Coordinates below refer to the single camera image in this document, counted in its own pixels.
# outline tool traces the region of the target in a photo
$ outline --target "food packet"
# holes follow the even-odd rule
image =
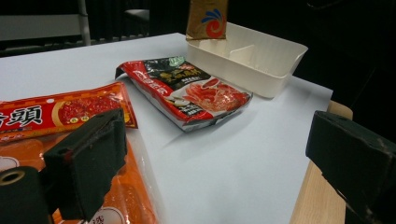
[[[0,102],[0,143],[70,132],[92,116],[120,107],[126,127],[137,128],[134,110],[122,82],[93,90]]]
[[[252,92],[239,90],[183,56],[122,63],[136,87],[184,132],[214,125],[246,107]]]
[[[190,0],[187,40],[225,39],[228,0]]]
[[[0,172],[17,166],[32,166],[38,171],[45,167],[42,155],[63,140],[69,133],[56,133],[37,138],[0,143]],[[157,224],[155,207],[140,170],[132,146],[128,142],[125,165],[113,177],[103,206],[90,224],[139,223]],[[83,220],[63,220],[59,210],[52,214],[55,224],[82,224]]]

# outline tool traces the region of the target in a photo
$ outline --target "white tray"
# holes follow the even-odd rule
[[[308,48],[227,22],[225,40],[188,41],[187,61],[236,86],[274,98]]]

